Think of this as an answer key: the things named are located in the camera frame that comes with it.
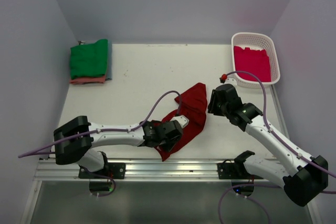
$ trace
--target crumpled red cloth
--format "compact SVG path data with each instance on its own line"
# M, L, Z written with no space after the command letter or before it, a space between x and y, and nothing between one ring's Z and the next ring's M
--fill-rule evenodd
M156 147L156 150L160 153L162 161L165 161L171 154L179 151L183 146L189 143L195 136L200 134L203 130L206 120L206 89L205 84L197 83L189 88L187 91L181 94L182 106L180 115L184 115L189 119L189 124L183 129L183 135L180 141L178 141L170 152L165 152ZM175 98L175 102L179 103L179 97ZM177 110L170 112L162 119L162 122L170 121L172 117L176 115Z
M234 46L236 70L247 71L256 75L262 82L271 82L271 66L266 50L251 50ZM239 77L248 81L256 81L252 76L238 73Z

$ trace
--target white plastic basket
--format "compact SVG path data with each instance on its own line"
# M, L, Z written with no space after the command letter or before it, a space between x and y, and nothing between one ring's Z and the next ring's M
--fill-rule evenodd
M232 62L233 70L236 70L235 66L235 56L233 47L238 46L241 48L249 47L254 50L266 50L266 53L269 57L270 66L271 66L271 82L263 82L265 87L268 87L272 84L275 84L280 79L280 69L277 58L277 53L275 51L275 46L272 39L263 34L256 33L237 33L232 36L231 47L232 47ZM247 88L260 88L260 84L257 81L248 81L239 77L238 74L234 74L234 78L237 81L237 84L242 87Z

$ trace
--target folded red cloth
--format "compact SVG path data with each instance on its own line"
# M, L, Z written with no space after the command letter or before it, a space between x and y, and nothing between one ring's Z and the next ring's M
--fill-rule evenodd
M71 80L70 84L86 84L86 83L105 83L106 74L101 77L79 77Z
M234 46L234 57L236 70L247 71L256 75L262 82L271 81L271 66L266 50L251 50ZM239 73L239 77L248 81L256 81L252 76Z
M180 115L184 115L189 119L189 124L183 129L182 138L175 144L170 152L165 152L157 147L156 150L160 153L162 161L165 161L171 154L180 150L183 146L189 143L195 136L203 130L206 120L206 89L203 83L197 83L187 91L181 94L182 106ZM175 102L179 103L179 97L175 98ZM176 115L177 110L170 112L162 122L169 121Z

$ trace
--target green cloth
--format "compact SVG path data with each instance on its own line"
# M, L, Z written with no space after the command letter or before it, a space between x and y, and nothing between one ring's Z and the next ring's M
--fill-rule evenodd
M72 47L70 56L71 79L104 76L106 74L107 61L107 39L100 39L93 44Z

